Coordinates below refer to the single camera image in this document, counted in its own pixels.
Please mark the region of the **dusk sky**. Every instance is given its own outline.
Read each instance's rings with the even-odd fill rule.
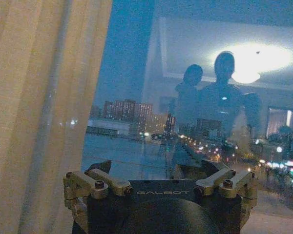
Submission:
[[[95,105],[141,100],[153,11],[153,1],[113,1]]]

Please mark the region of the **cityscape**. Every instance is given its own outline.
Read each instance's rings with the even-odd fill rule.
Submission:
[[[153,104],[123,101],[106,101],[103,109],[93,106],[88,122],[88,131],[109,129],[123,137],[137,138],[150,135],[175,135],[175,117],[172,113],[155,114]]]

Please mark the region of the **city light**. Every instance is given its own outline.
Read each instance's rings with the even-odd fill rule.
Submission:
[[[292,119],[292,111],[288,110],[288,113],[287,113],[287,123],[286,123],[286,125],[288,127],[291,125],[291,119]]]
[[[286,166],[293,167],[293,161],[287,161],[285,163]]]
[[[279,163],[273,162],[272,163],[272,168],[280,167]]]
[[[282,152],[282,147],[278,146],[278,147],[277,147],[277,152],[278,152],[278,153],[281,153],[281,152]]]

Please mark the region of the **ceiling light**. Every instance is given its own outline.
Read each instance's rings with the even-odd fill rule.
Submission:
[[[244,84],[257,81],[260,73],[287,67],[293,60],[291,52],[282,46],[242,43],[227,46],[215,52],[210,57],[211,61],[214,63],[216,57],[223,51],[233,53],[235,72],[232,78]]]
[[[257,81],[260,78],[260,75],[256,72],[234,72],[232,74],[232,79],[234,79],[238,83],[242,84],[250,84]]]

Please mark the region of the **beige curtain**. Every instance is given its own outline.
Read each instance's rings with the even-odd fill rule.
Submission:
[[[0,234],[65,234],[111,0],[0,0]]]

